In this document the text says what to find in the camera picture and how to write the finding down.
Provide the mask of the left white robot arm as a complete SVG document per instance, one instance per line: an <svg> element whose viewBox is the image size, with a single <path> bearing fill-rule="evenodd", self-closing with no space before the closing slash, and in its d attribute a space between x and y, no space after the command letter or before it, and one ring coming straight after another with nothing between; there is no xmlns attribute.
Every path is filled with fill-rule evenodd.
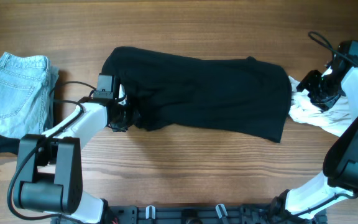
<svg viewBox="0 0 358 224"><path fill-rule="evenodd" d="M81 150L104 128L125 132L135 120L117 75L99 74L92 94L42 134L19 143L16 171L7 190L7 206L17 218L69 223L118 223L105 199L83 190Z"/></svg>

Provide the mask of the black t-shirt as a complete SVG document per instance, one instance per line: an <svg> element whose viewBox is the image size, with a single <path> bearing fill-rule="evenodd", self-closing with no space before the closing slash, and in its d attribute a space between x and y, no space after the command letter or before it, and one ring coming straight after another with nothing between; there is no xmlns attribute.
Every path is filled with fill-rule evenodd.
<svg viewBox="0 0 358 224"><path fill-rule="evenodd" d="M221 129L280 142L290 110L284 69L253 57L202 60L118 47L102 74L120 79L138 128L171 124Z"/></svg>

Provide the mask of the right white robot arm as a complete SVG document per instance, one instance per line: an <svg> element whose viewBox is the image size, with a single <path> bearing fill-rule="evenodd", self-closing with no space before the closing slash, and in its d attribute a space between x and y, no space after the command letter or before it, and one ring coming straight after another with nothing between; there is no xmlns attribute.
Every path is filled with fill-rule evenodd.
<svg viewBox="0 0 358 224"><path fill-rule="evenodd" d="M313 222L317 214L347 199L358 198L358 40L346 40L337 49L324 40L332 53L327 70L310 71L296 86L308 101L323 112L347 103L349 126L339 130L339 139L330 148L322 171L307 183L275 197L266 211L274 223Z"/></svg>

